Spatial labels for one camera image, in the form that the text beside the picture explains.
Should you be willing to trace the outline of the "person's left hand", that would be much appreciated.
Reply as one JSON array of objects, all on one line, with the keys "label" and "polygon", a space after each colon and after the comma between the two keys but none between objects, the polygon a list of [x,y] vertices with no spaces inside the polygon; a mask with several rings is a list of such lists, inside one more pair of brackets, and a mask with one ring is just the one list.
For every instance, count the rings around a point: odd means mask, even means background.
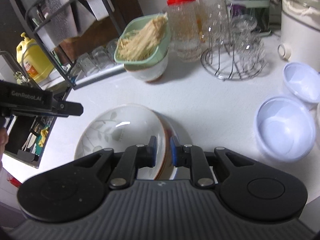
[{"label": "person's left hand", "polygon": [[8,143],[9,137],[8,137],[8,133],[7,130],[2,127],[0,129],[0,154],[4,153],[5,150],[5,146]]}]

